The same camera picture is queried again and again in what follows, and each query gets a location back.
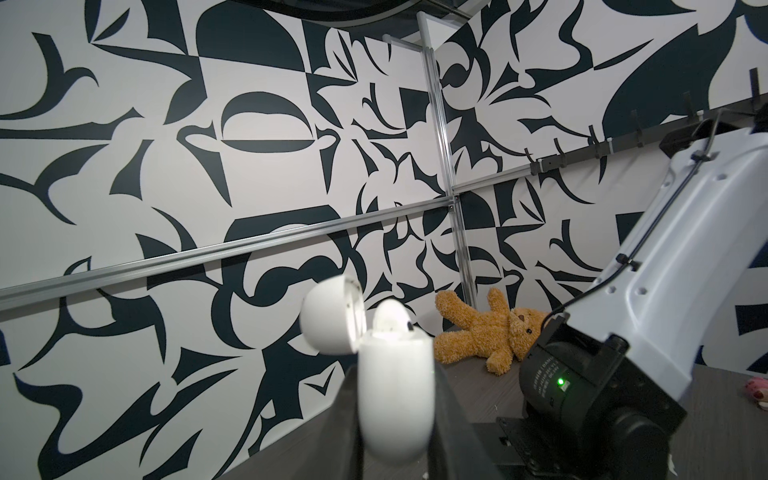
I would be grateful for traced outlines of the white earbud charging case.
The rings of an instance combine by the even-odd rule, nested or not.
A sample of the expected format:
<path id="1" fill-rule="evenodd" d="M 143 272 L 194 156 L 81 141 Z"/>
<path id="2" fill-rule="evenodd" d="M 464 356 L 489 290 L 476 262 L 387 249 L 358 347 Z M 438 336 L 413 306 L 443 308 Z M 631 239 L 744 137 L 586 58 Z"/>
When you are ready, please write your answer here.
<path id="1" fill-rule="evenodd" d="M 357 356 L 365 447 L 383 463 L 402 465 L 426 451 L 433 431 L 433 339 L 413 325 L 403 337 L 374 336 L 373 317 L 367 319 L 359 282 L 339 275 L 309 291 L 299 320 L 306 342 L 319 353 Z"/>

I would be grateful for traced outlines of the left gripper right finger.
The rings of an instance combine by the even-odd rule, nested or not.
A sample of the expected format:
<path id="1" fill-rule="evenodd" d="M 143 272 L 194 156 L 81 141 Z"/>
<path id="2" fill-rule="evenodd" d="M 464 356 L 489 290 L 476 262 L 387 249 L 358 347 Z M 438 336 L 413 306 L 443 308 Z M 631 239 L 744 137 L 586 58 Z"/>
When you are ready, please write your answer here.
<path id="1" fill-rule="evenodd" d="M 428 478 L 502 479 L 437 362 L 434 378 L 435 419 L 427 450 Z"/>

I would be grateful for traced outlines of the white earbud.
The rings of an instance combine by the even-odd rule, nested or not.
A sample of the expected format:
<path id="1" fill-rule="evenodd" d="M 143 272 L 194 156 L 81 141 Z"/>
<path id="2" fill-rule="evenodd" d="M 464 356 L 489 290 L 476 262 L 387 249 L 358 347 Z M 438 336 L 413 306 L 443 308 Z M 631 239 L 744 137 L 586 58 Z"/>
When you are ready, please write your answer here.
<path id="1" fill-rule="evenodd" d="M 398 300 L 387 299 L 375 310 L 372 333 L 381 338 L 399 338 L 413 331 L 411 316 Z"/>

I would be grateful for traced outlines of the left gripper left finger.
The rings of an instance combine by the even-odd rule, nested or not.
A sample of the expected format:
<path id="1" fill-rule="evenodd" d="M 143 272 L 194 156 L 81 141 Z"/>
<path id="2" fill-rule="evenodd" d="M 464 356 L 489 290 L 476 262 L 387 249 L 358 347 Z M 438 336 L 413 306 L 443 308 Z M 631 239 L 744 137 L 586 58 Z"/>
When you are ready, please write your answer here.
<path id="1" fill-rule="evenodd" d="M 364 442 L 358 411 L 358 369 L 353 365 L 328 410 L 316 448 L 299 468 L 300 479 L 363 478 Z"/>

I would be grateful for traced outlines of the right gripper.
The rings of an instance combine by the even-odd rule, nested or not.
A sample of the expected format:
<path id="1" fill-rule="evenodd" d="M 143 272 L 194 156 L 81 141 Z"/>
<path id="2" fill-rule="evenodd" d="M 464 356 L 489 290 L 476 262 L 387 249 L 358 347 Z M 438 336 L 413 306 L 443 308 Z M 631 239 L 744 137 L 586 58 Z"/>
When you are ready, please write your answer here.
<path id="1" fill-rule="evenodd" d="M 473 428 L 504 479 L 575 479 L 562 452 L 526 419 L 499 417 Z"/>

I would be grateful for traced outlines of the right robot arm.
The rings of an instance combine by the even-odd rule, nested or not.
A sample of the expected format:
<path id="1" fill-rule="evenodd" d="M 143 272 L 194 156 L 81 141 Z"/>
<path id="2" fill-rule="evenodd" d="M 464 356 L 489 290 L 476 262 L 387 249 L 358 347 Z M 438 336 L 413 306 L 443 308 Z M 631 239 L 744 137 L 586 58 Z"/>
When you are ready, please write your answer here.
<path id="1" fill-rule="evenodd" d="M 505 479 L 663 479 L 700 343 L 767 239 L 767 113 L 669 134 L 668 173 L 615 259 L 552 312 L 500 418 Z"/>

